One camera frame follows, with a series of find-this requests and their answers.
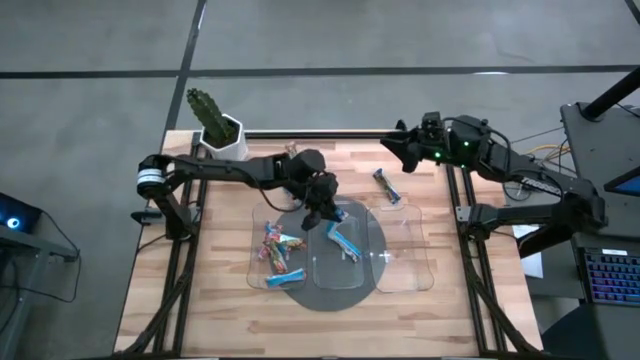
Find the computer monitor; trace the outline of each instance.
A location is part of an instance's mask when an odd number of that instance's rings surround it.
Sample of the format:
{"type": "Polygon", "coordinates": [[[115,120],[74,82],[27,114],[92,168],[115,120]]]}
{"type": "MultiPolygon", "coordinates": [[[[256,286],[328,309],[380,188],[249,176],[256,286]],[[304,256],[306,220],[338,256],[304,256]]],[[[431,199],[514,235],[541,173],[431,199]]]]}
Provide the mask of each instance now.
{"type": "Polygon", "coordinates": [[[604,185],[605,191],[640,197],[640,167],[618,176],[604,185]]]}

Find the gray circular mat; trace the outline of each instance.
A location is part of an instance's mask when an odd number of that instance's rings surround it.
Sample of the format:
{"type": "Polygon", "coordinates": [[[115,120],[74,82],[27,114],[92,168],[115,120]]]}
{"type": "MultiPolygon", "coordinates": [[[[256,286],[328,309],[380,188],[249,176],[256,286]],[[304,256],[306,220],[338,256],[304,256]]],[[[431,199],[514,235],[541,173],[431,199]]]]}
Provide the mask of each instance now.
{"type": "Polygon", "coordinates": [[[369,221],[375,223],[367,230],[367,208],[362,203],[344,196],[336,196],[335,201],[349,213],[338,231],[363,254],[356,263],[348,256],[345,258],[340,247],[327,237],[328,221],[323,220],[308,233],[300,228],[306,211],[284,213],[277,221],[283,225],[283,233],[307,238],[307,255],[296,256],[296,252],[292,252],[287,262],[290,269],[306,267],[307,279],[303,286],[284,291],[310,310],[339,311],[358,304],[376,289],[374,279],[380,279],[384,271],[384,263],[377,261],[372,266],[369,256],[371,252],[380,254],[386,250],[384,234],[377,221],[369,215],[369,221]]]}

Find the white plant pot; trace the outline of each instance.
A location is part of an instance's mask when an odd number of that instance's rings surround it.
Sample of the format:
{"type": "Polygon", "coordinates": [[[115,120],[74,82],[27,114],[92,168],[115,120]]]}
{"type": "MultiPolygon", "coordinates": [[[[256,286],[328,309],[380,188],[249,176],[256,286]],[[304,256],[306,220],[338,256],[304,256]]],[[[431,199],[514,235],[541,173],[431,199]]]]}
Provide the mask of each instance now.
{"type": "Polygon", "coordinates": [[[249,153],[247,147],[247,139],[244,136],[244,126],[242,123],[227,114],[222,114],[227,120],[232,121],[238,126],[238,138],[233,144],[229,144],[221,149],[217,149],[204,140],[204,128],[200,133],[200,144],[204,146],[211,156],[217,160],[244,160],[249,153]]]}

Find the potted cactus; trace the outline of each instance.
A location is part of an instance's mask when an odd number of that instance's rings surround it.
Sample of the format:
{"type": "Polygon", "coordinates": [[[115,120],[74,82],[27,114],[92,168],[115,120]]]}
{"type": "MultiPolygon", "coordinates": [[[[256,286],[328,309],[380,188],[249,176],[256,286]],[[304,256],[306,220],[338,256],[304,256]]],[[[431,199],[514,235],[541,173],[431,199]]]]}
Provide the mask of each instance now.
{"type": "Polygon", "coordinates": [[[242,123],[221,113],[213,98],[202,90],[188,90],[187,102],[202,123],[200,144],[211,156],[219,160],[244,160],[248,148],[242,123]]]}

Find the blue light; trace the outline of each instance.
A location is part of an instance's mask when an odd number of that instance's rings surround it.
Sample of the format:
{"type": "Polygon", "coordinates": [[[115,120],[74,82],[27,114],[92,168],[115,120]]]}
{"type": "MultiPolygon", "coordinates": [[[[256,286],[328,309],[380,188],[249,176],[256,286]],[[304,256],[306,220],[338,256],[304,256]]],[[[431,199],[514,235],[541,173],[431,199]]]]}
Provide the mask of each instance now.
{"type": "Polygon", "coordinates": [[[20,220],[16,218],[9,218],[9,220],[7,220],[7,226],[9,227],[9,229],[16,229],[18,226],[20,226],[20,220]]]}

